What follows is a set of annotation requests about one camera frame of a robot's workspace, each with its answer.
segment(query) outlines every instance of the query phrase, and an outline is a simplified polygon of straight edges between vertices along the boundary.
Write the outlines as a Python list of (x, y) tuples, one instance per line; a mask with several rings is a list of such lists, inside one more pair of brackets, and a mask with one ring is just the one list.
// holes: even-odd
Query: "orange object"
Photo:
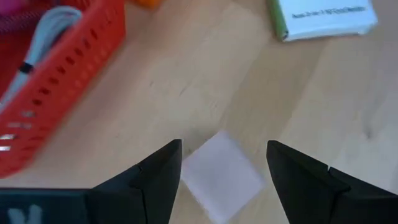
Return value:
[(149, 9), (155, 9), (159, 7), (159, 5), (162, 3), (162, 0), (132, 0), (136, 4), (149, 8)]
[[(0, 178), (29, 164), (125, 36), (123, 0), (66, 0), (83, 11), (0, 114)], [(0, 35), (0, 94), (16, 74), (33, 29)]]

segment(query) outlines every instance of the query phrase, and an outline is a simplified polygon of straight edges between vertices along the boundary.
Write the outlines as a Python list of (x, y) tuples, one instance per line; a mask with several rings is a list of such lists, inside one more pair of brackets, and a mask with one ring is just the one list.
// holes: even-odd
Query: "wooden table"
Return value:
[[(187, 156), (226, 129), (268, 181), (233, 223), (287, 223), (269, 139), (398, 193), (398, 2), (375, 8), (381, 25), (364, 37), (281, 44), (263, 0), (126, 6), (117, 56), (37, 160), (0, 186), (93, 187), (171, 139)], [(170, 222), (210, 222), (184, 184)]]

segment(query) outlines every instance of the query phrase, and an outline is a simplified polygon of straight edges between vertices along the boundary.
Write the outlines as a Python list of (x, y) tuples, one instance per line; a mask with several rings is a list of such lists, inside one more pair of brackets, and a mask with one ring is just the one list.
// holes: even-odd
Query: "white cable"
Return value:
[[(40, 19), (30, 43), (25, 63), (33, 67), (41, 62), (62, 32), (81, 18), (81, 12), (70, 6), (57, 6)], [(0, 113), (27, 83), (29, 74), (18, 72), (0, 101)]]

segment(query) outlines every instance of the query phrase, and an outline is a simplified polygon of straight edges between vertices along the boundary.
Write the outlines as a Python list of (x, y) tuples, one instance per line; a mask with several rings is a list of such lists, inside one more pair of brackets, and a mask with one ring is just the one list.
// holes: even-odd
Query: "white sticky note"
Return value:
[(265, 186), (237, 142), (221, 131), (182, 162), (181, 178), (213, 223), (227, 223)]

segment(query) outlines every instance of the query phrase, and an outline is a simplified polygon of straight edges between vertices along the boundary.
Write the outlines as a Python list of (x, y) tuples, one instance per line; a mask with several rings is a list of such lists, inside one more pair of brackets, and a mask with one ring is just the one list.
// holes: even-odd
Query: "red plastic basket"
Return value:
[[(0, 178), (29, 164), (125, 36), (123, 0), (62, 3), (82, 10), (83, 18), (0, 114)], [(22, 63), (32, 33), (0, 35), (1, 94)]]

